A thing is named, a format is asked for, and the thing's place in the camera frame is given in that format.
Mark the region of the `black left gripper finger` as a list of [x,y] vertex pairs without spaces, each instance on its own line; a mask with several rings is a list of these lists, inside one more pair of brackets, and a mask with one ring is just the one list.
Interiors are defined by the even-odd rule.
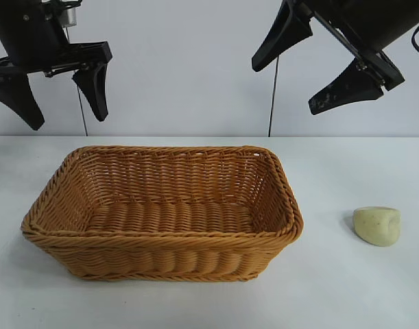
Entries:
[[0,102],[33,130],[39,130],[45,122],[26,74],[0,76]]
[[88,101],[95,118],[103,122],[108,116],[106,102],[106,63],[95,64],[87,69],[77,70],[73,81]]

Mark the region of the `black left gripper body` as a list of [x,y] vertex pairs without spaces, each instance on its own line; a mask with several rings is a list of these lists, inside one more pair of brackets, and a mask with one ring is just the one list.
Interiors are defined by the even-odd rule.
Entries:
[[70,43],[61,16],[81,1],[0,1],[0,76],[43,72],[47,77],[112,59],[106,41]]

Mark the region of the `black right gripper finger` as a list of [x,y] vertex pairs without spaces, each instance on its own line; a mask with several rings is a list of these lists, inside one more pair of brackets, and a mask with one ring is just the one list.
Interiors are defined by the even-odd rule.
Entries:
[[361,101],[377,100],[383,96],[376,80],[353,60],[328,86],[309,100],[311,114],[317,115],[333,108]]
[[305,2],[283,1],[267,36],[252,56],[252,69],[263,70],[284,51],[312,36],[312,16]]

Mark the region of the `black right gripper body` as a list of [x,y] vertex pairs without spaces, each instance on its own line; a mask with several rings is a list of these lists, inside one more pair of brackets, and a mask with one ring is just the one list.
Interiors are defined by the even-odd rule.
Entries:
[[419,1],[303,1],[382,88],[403,83],[384,48],[419,24]]

